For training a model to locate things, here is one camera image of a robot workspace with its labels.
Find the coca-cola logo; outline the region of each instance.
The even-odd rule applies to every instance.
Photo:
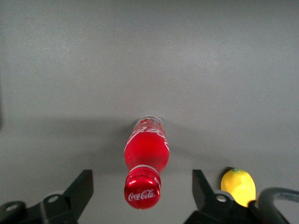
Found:
[[[156,197],[156,195],[154,194],[154,189],[148,189],[148,190],[144,190],[142,193],[138,193],[138,194],[134,194],[133,192],[131,194],[129,194],[129,201],[138,201],[138,200],[144,200],[144,199],[148,199],[148,198],[153,198]]]

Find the bottle neck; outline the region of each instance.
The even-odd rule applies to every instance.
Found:
[[[136,167],[133,167],[127,176],[126,183],[144,177],[152,179],[153,184],[157,185],[159,187],[159,190],[161,189],[161,179],[158,171],[148,165],[138,165]]]

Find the gray background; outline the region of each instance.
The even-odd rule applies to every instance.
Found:
[[[28,206],[85,168],[79,222],[183,223],[192,169],[227,167],[257,193],[299,190],[298,1],[0,1],[0,203]],[[123,149],[159,116],[171,149],[162,197],[124,200]],[[298,206],[278,203],[296,223]]]

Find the bottle label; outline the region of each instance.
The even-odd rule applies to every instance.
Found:
[[[142,193],[138,193],[138,194],[134,194],[133,192],[131,194],[129,194],[129,201],[138,201],[138,200],[144,200],[144,199],[148,199],[148,198],[153,198],[156,197],[156,195],[154,194],[154,189],[148,189],[148,190],[144,190]]]
[[[127,141],[127,145],[130,143],[130,141],[136,136],[138,135],[139,133],[143,133],[143,132],[148,132],[148,133],[156,133],[158,136],[164,138],[164,144],[166,146],[166,148],[168,149],[169,151],[169,146],[168,146],[168,143],[166,141],[166,137],[165,135],[162,133],[161,130],[157,129],[157,128],[153,128],[153,127],[141,127],[140,129],[137,129],[137,130],[134,130],[133,133],[131,134],[129,140]]]

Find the bottle cap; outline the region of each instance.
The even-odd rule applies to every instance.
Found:
[[[160,199],[159,174],[149,167],[133,169],[126,179],[125,198],[136,209],[153,207]]]

